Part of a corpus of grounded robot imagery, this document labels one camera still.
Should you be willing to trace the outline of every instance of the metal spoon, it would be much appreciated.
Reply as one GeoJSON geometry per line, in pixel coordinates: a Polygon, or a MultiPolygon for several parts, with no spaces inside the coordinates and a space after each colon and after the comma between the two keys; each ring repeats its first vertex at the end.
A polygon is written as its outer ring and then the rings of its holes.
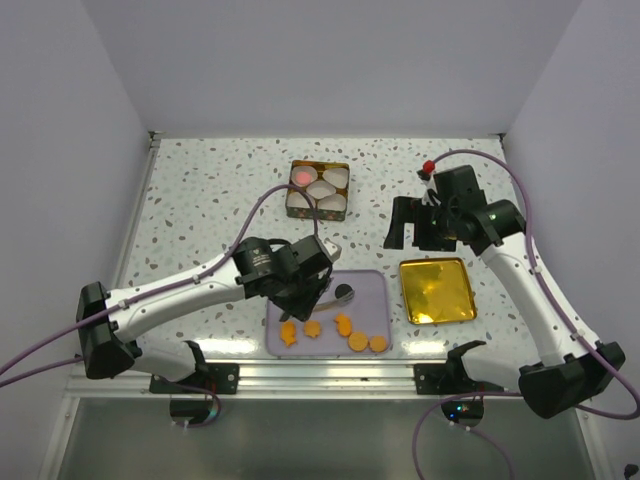
{"type": "MultiPolygon", "coordinates": [[[[353,298],[356,296],[356,292],[353,289],[353,287],[351,287],[351,285],[347,285],[346,283],[341,283],[336,287],[335,296],[336,296],[335,300],[318,303],[313,309],[313,311],[322,312],[324,310],[329,310],[334,307],[344,306],[349,302],[351,302],[351,300],[353,300],[353,298]]],[[[287,312],[282,312],[282,315],[280,316],[280,321],[286,322],[290,318],[291,318],[290,314],[288,314],[287,312]]]]}

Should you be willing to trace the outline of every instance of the wire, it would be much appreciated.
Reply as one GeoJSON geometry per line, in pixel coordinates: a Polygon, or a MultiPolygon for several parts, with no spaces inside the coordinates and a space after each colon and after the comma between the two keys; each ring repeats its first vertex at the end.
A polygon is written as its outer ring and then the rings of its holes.
{"type": "MultiPolygon", "coordinates": [[[[242,225],[242,228],[240,229],[240,232],[238,233],[238,236],[236,237],[236,239],[233,241],[233,243],[229,247],[229,250],[222,256],[222,258],[220,260],[218,260],[218,262],[216,262],[211,267],[203,270],[198,275],[198,278],[202,279],[202,278],[204,278],[206,276],[209,276],[209,275],[213,274],[222,265],[224,265],[224,263],[227,260],[229,260],[231,258],[231,256],[235,252],[235,250],[238,248],[238,245],[240,245],[240,242],[242,241],[242,239],[244,237],[244,234],[249,229],[249,225],[251,224],[251,221],[253,220],[253,217],[255,216],[255,214],[258,211],[258,209],[260,208],[260,206],[272,194],[274,194],[275,192],[277,192],[279,190],[284,190],[284,189],[296,190],[297,192],[302,194],[304,199],[309,204],[309,208],[311,208],[311,211],[313,213],[313,233],[316,236],[318,235],[318,212],[317,212],[315,206],[313,205],[313,202],[312,202],[311,198],[309,197],[309,195],[303,189],[301,189],[300,187],[298,187],[296,185],[292,185],[292,184],[278,185],[276,187],[270,188],[269,190],[267,190],[264,193],[264,195],[262,195],[260,198],[258,198],[258,201],[256,202],[256,204],[253,206],[253,208],[249,212],[249,215],[247,216],[247,219],[245,220],[244,224],[242,225]]],[[[132,297],[129,297],[129,298],[125,299],[121,304],[128,306],[128,305],[131,305],[133,303],[139,302],[140,300],[144,300],[146,298],[149,298],[149,297],[152,297],[152,296],[155,296],[155,295],[159,295],[161,293],[165,293],[165,292],[168,292],[168,291],[173,290],[175,288],[180,288],[180,287],[189,285],[191,283],[193,283],[193,277],[188,277],[188,278],[185,278],[185,279],[182,279],[182,280],[178,280],[176,282],[164,285],[162,287],[154,288],[154,289],[149,290],[147,292],[143,292],[143,293],[140,293],[138,295],[134,295],[132,297]]],[[[32,345],[31,347],[27,348],[23,352],[19,353],[15,357],[13,357],[7,363],[5,363],[0,368],[0,376],[4,375],[10,368],[12,368],[15,365],[17,365],[18,363],[20,363],[22,360],[27,358],[29,355],[31,355],[34,352],[40,350],[42,347],[50,344],[51,342],[57,340],[58,338],[61,338],[61,337],[65,336],[68,333],[71,333],[71,332],[73,332],[75,330],[78,330],[78,329],[84,328],[84,327],[86,327],[88,325],[91,325],[92,323],[97,322],[98,320],[104,318],[105,316],[110,315],[110,314],[112,314],[114,312],[117,312],[121,308],[122,307],[120,306],[120,304],[113,305],[113,306],[111,306],[111,307],[109,307],[109,308],[107,308],[105,310],[102,310],[101,312],[98,312],[98,313],[95,313],[93,315],[90,315],[89,317],[87,317],[87,318],[85,318],[85,319],[83,319],[83,320],[81,320],[81,321],[79,321],[79,322],[77,322],[77,323],[75,323],[73,325],[70,325],[68,327],[63,328],[59,332],[54,333],[53,335],[50,335],[49,337],[45,338],[44,340],[39,341],[38,343],[36,343],[36,344],[32,345]]]]}
{"type": "MultiPolygon", "coordinates": [[[[538,260],[536,259],[536,253],[533,247],[533,207],[531,205],[531,200],[529,198],[529,195],[527,194],[527,190],[524,187],[524,183],[515,174],[515,172],[513,172],[513,170],[509,168],[509,166],[505,162],[498,159],[497,157],[494,157],[493,155],[482,152],[480,150],[472,150],[472,149],[450,150],[438,156],[437,158],[435,158],[433,162],[437,164],[438,162],[444,160],[447,157],[450,157],[452,155],[459,155],[459,154],[469,154],[469,155],[477,155],[479,157],[484,157],[487,160],[490,160],[493,163],[496,163],[499,166],[501,166],[503,169],[505,169],[513,179],[514,183],[518,187],[518,190],[520,190],[520,194],[522,195],[522,200],[524,201],[525,220],[526,220],[525,245],[526,245],[527,255],[529,257],[529,263],[531,264],[531,270],[532,272],[534,272],[534,276],[538,281],[538,284],[540,285],[540,288],[542,289],[544,295],[547,297],[547,299],[549,300],[549,303],[551,303],[551,305],[553,306],[553,309],[556,311],[556,313],[558,314],[562,322],[567,326],[567,328],[572,334],[578,334],[578,329],[573,324],[569,316],[562,309],[562,307],[560,306],[560,303],[558,303],[558,300],[555,298],[555,296],[553,295],[553,292],[551,291],[551,288],[549,288],[549,285],[544,279],[542,272],[540,271],[540,269],[537,268],[538,260]]],[[[576,337],[578,342],[580,342],[580,344],[585,348],[585,350],[587,350],[587,352],[589,352],[589,354],[593,358],[595,358],[598,361],[598,363],[600,363],[600,365],[602,365],[604,369],[607,370],[608,373],[610,373],[616,380],[618,380],[627,389],[627,391],[631,394],[631,396],[636,402],[636,409],[632,413],[623,414],[623,413],[605,412],[602,410],[598,410],[591,407],[585,407],[582,405],[578,405],[576,408],[583,410],[585,412],[592,413],[594,415],[599,415],[606,418],[612,418],[615,420],[633,420],[640,417],[640,393],[635,389],[633,385],[631,385],[631,383],[624,377],[624,375],[622,375],[618,370],[616,370],[615,367],[613,367],[613,365],[607,362],[607,360],[602,355],[600,355],[596,351],[596,349],[589,344],[589,342],[587,342],[579,334],[576,335],[576,337]]]]}
{"type": "Polygon", "coordinates": [[[18,382],[20,380],[24,380],[25,378],[29,378],[38,373],[46,372],[47,370],[53,370],[54,368],[58,367],[64,367],[65,365],[73,365],[74,363],[79,363],[82,360],[82,357],[78,355],[74,358],[70,358],[69,360],[61,360],[59,362],[50,363],[49,365],[34,368],[33,370],[29,370],[28,372],[21,373],[20,375],[8,378],[7,380],[3,380],[2,382],[0,382],[0,388],[6,387],[7,385],[11,385],[12,383],[18,382]]]}
{"type": "Polygon", "coordinates": [[[207,419],[202,422],[202,423],[194,423],[191,424],[188,420],[185,422],[175,422],[176,425],[179,425],[183,428],[202,428],[202,427],[206,427],[207,425],[212,424],[214,421],[216,421],[218,419],[218,417],[220,416],[220,412],[222,412],[222,402],[220,401],[220,398],[218,398],[218,395],[216,395],[216,386],[215,384],[212,387],[212,390],[207,390],[206,388],[199,388],[199,387],[191,387],[188,385],[181,385],[179,383],[176,382],[171,382],[169,380],[167,380],[164,377],[160,377],[158,376],[158,378],[166,383],[167,385],[172,385],[174,387],[178,387],[182,390],[187,390],[189,392],[193,392],[193,393],[202,393],[206,396],[211,397],[211,399],[215,402],[216,404],[216,411],[215,412],[211,412],[211,410],[209,410],[209,416],[207,417],[207,419]]]}
{"type": "MultiPolygon", "coordinates": [[[[415,428],[413,429],[413,438],[411,440],[411,454],[413,456],[413,465],[414,465],[414,467],[416,469],[416,473],[418,474],[418,477],[420,477],[420,480],[425,480],[425,476],[422,473],[422,469],[420,468],[420,463],[418,462],[418,434],[420,433],[420,428],[422,427],[422,424],[427,419],[427,417],[429,415],[431,415],[431,413],[433,413],[433,411],[436,410],[441,405],[444,405],[445,403],[449,403],[449,402],[451,402],[453,400],[460,400],[460,399],[463,399],[463,398],[470,398],[470,397],[488,397],[488,396],[491,396],[491,397],[521,397],[522,395],[520,395],[519,393],[515,393],[515,392],[471,392],[471,393],[461,393],[459,395],[451,395],[451,396],[449,396],[447,398],[444,398],[442,400],[438,400],[435,404],[433,404],[431,407],[429,407],[426,412],[424,412],[422,414],[422,416],[418,420],[418,423],[416,424],[415,428]]],[[[463,425],[458,425],[458,427],[464,428],[466,430],[466,428],[463,425]]],[[[509,479],[510,480],[514,480],[516,478],[515,467],[513,465],[513,460],[511,459],[509,454],[506,452],[506,450],[504,448],[502,448],[495,440],[493,440],[493,438],[491,438],[486,433],[483,433],[483,432],[481,432],[479,430],[476,430],[475,428],[471,428],[468,431],[473,433],[474,435],[477,435],[480,438],[483,438],[484,440],[489,442],[491,445],[493,445],[493,447],[496,450],[498,450],[498,452],[500,452],[500,455],[502,455],[503,458],[505,459],[505,461],[507,462],[507,467],[509,468],[509,479]]]]}

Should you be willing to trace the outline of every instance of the black clamp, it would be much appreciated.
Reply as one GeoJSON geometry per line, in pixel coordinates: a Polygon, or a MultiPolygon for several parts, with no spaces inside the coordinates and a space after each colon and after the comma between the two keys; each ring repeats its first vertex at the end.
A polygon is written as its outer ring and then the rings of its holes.
{"type": "Polygon", "coordinates": [[[469,350],[486,345],[482,340],[465,343],[447,353],[445,363],[417,363],[413,366],[413,379],[418,395],[455,395],[488,391],[503,392],[499,385],[471,380],[462,364],[462,356],[469,350]]]}

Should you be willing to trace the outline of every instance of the gold tin container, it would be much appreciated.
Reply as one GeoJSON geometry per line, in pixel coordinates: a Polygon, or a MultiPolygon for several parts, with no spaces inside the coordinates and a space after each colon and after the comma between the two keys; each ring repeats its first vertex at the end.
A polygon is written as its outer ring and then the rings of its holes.
{"type": "Polygon", "coordinates": [[[400,263],[400,278],[411,323],[466,322],[478,315],[460,258],[407,260],[400,263]]]}

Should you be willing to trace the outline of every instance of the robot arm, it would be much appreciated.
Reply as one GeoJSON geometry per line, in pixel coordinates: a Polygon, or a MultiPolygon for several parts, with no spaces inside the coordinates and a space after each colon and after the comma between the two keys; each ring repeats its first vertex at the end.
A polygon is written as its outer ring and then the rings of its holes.
{"type": "MultiPolygon", "coordinates": [[[[418,176],[429,189],[423,198],[396,197],[385,248],[403,248],[404,224],[414,224],[413,245],[420,250],[455,251],[461,241],[495,273],[511,296],[535,342],[540,362],[514,365],[484,342],[449,352],[449,371],[471,381],[488,381],[519,390],[531,409],[550,418],[602,392],[612,376],[576,341],[542,291],[531,270],[525,222],[507,200],[488,204],[473,168],[462,166],[418,176]]],[[[578,334],[616,369],[625,357],[617,343],[604,344],[582,321],[534,250],[538,267],[578,334]]]]}
{"type": "Polygon", "coordinates": [[[263,296],[299,320],[308,320],[329,286],[340,247],[313,235],[294,244],[277,241],[282,243],[274,250],[275,241],[247,238],[210,275],[202,276],[202,272],[223,255],[139,287],[110,292],[100,283],[84,287],[77,321],[102,310],[115,310],[103,321],[79,330],[87,377],[112,378],[131,369],[198,386],[206,376],[206,364],[197,343],[169,342],[145,334],[211,305],[263,296]],[[183,285],[169,288],[176,282],[183,285]],[[135,297],[139,300],[129,301],[135,297]]]}

